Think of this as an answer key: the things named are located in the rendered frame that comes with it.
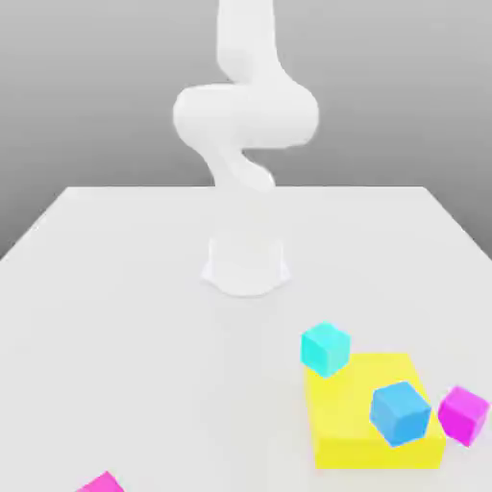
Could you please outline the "small cyan cube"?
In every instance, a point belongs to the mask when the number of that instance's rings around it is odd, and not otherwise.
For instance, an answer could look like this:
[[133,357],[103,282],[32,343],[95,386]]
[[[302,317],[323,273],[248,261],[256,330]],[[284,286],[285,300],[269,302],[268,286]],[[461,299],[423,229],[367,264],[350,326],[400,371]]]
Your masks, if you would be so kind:
[[350,359],[351,337],[333,324],[322,322],[301,336],[301,362],[322,378],[329,378]]

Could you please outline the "small blue cube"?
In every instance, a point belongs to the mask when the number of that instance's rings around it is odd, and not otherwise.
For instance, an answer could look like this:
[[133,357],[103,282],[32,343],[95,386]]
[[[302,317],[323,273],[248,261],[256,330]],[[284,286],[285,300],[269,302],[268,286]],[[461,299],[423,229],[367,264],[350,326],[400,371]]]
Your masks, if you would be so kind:
[[430,404],[408,381],[376,389],[370,422],[392,448],[423,438],[431,418]]

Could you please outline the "small magenta cube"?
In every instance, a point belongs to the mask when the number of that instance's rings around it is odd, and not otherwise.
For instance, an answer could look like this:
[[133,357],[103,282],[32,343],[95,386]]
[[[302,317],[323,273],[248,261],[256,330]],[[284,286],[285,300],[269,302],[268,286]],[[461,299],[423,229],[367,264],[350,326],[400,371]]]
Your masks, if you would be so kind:
[[444,432],[465,447],[478,437],[490,403],[469,390],[455,386],[441,401],[437,416]]

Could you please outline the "small pink cube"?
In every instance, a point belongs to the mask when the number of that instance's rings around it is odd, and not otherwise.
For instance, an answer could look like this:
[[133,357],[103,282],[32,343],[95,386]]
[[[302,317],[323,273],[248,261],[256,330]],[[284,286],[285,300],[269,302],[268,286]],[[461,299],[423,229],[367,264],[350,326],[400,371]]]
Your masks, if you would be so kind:
[[102,475],[96,477],[86,483],[76,492],[125,492],[116,478],[106,471]]

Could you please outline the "large yellow box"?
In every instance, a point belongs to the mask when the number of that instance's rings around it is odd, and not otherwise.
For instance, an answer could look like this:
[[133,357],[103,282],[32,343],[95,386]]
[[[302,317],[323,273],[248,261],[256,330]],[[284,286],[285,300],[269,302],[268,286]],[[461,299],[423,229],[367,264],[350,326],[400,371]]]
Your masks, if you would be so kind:
[[308,420],[318,469],[437,469],[446,438],[433,412],[426,435],[392,448],[370,422],[376,389],[408,381],[429,403],[409,355],[353,354],[349,363],[324,379],[305,370]]

